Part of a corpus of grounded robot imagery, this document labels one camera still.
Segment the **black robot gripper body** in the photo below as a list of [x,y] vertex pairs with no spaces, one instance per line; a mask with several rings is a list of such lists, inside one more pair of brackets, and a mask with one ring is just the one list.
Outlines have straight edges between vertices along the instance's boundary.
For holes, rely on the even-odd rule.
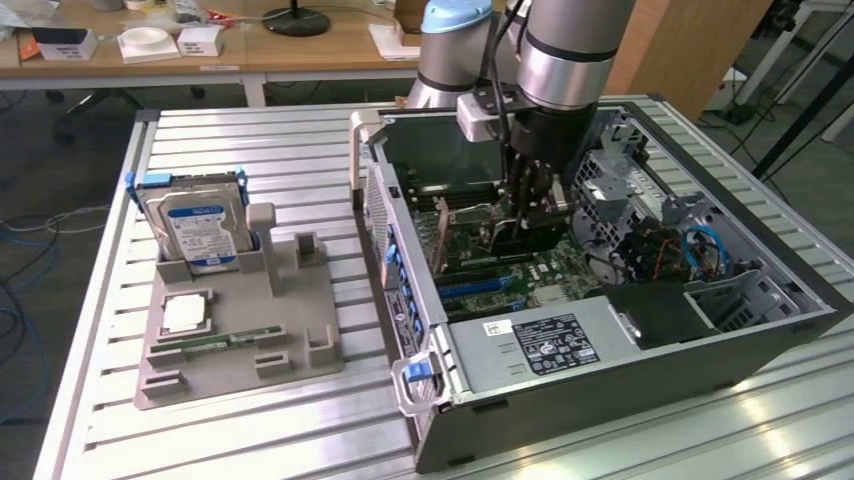
[[573,110],[536,107],[517,111],[509,134],[512,150],[552,169],[565,169],[576,159],[596,111],[596,102]]

